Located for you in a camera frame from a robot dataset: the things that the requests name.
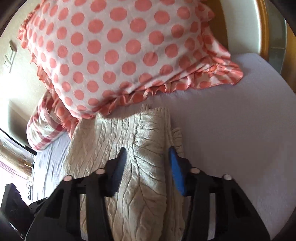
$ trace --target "metal pin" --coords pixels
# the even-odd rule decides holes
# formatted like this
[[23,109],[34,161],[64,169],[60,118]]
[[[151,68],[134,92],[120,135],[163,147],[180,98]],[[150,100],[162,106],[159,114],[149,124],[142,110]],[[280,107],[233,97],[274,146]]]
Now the metal pin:
[[191,168],[190,169],[190,172],[193,173],[193,174],[199,174],[200,173],[200,170],[198,168],[195,168],[194,167],[194,168]]
[[223,178],[224,178],[225,180],[227,180],[227,181],[232,180],[232,176],[230,176],[229,174],[225,174],[225,175],[223,176]]
[[70,175],[67,175],[67,176],[64,177],[64,181],[65,181],[65,182],[69,182],[69,181],[71,181],[72,179],[73,179],[73,177],[70,176]]
[[106,171],[105,171],[105,169],[103,169],[103,168],[99,168],[98,170],[96,170],[96,174],[97,175],[102,175],[102,174],[104,174]]

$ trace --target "bed sheet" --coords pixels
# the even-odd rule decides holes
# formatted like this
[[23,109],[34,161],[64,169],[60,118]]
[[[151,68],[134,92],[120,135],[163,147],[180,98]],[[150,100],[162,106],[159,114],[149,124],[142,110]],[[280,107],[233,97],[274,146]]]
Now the bed sheet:
[[[257,54],[232,56],[232,60],[245,74],[236,86],[159,94],[119,107],[112,117],[134,112],[141,104],[167,107],[172,126],[181,128],[185,157],[209,175],[232,175],[274,238],[296,206],[296,96]],[[34,192],[40,193],[39,199],[48,196],[62,179],[56,174],[67,138],[62,136],[52,148],[37,154],[35,163],[41,168],[35,173],[42,174],[38,174],[41,181],[34,177],[34,197]]]

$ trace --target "polka dot pillow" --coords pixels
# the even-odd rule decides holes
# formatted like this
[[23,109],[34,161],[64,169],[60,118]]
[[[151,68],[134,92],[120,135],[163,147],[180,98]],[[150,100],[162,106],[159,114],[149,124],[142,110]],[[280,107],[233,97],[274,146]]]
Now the polka dot pillow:
[[213,17],[199,0],[45,0],[19,39],[60,113],[91,118],[158,91],[236,84],[243,73],[213,37]]

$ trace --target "plaid pillow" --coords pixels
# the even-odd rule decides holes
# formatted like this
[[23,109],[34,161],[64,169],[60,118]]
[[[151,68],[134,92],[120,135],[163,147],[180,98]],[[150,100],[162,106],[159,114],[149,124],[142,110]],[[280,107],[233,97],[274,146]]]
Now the plaid pillow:
[[53,105],[54,100],[46,91],[27,124],[28,142],[35,151],[44,150],[66,131],[55,115]]

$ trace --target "beige cable knit sweater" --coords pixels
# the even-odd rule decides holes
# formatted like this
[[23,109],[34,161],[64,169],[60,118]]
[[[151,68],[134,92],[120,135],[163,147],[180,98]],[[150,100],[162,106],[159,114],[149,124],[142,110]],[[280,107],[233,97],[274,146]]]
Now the beige cable knit sweater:
[[[171,130],[165,108],[148,109],[126,118],[104,118],[78,124],[62,175],[84,177],[115,158],[121,147],[127,162],[119,191],[106,198],[115,241],[178,241],[184,230],[183,197],[174,187],[168,148],[183,155],[181,132]],[[81,202],[81,228],[86,233],[85,197]]]

